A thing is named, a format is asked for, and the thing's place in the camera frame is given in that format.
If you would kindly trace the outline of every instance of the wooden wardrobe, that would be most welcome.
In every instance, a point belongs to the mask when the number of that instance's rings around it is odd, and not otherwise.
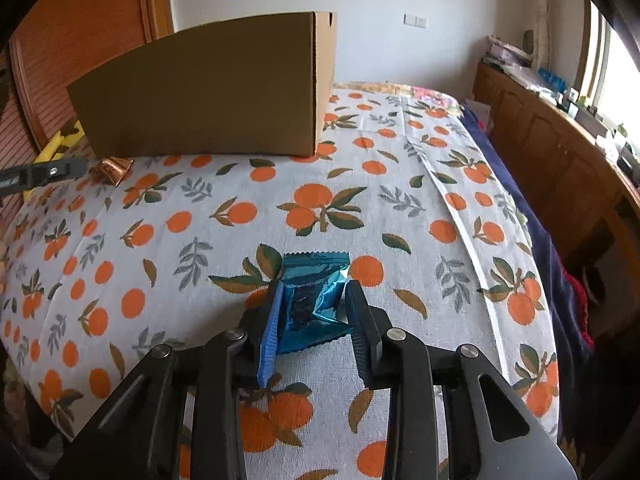
[[[0,117],[0,169],[27,164],[75,116],[66,86],[174,31],[169,0],[38,0],[2,51],[9,101]],[[22,205],[5,201],[7,225]]]

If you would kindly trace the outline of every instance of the navy blue blanket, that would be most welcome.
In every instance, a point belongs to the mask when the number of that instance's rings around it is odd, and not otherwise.
[[[500,160],[500,157],[495,153],[488,137],[480,129],[476,115],[465,108],[464,116],[460,118],[460,121],[473,137],[504,189],[513,196],[516,206],[529,220],[527,226],[533,244],[533,259],[538,266],[540,280],[545,290],[558,350],[560,429],[562,436],[571,440],[574,436],[574,413],[577,407],[577,378],[582,366],[591,354],[590,346],[580,334],[580,326],[576,315],[577,301],[573,287],[564,277],[562,264],[551,241],[551,236],[542,227],[542,224],[518,189],[513,177]]]

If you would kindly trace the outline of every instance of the wall socket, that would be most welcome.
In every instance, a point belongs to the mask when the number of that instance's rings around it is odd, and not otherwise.
[[[414,16],[412,14],[404,15],[404,24],[411,25],[412,27],[427,28],[427,20],[420,16]]]

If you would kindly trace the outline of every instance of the wooden dresser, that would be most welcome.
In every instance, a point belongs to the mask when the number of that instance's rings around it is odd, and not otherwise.
[[[618,242],[640,300],[640,196],[561,110],[480,63],[477,101],[491,106],[490,140],[572,272]]]

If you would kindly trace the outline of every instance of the brown cardboard box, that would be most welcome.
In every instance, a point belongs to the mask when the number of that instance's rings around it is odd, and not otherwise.
[[[207,23],[147,43],[68,86],[98,157],[316,151],[336,18],[296,12]]]

